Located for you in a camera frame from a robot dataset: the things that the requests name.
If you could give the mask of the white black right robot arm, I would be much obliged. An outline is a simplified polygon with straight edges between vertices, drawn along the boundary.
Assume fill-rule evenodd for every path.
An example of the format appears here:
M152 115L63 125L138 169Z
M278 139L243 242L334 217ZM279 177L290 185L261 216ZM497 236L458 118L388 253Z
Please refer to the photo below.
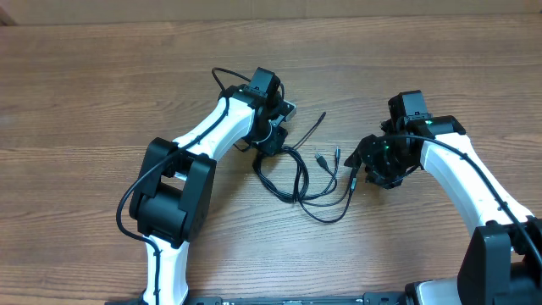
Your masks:
M345 165L364 170L365 181L384 189L401 185L416 169L440 184L470 235L458 274L385 292L377 304L539 304L541 220L514 199L475 152L464 127L434 116L421 91L388 101L382 136L360 140Z

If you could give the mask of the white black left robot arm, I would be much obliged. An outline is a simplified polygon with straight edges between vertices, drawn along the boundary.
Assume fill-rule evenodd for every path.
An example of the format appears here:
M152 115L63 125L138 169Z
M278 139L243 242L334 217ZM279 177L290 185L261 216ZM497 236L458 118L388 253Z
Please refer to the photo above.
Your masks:
M209 209L218 161L239 140L264 156L283 146L296 106L272 71L258 68L238 86L220 88L216 108L172 141L148 145L140 173L119 202L136 221L133 238L147 248L147 287L135 304L182 304L189 288L189 245Z

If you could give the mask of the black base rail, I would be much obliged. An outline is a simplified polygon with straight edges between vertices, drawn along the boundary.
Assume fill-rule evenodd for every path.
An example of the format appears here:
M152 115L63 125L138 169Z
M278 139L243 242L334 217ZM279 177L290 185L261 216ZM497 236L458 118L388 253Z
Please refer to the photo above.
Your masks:
M327 297L187 297L185 305L416 305L405 292L366 292L362 296Z

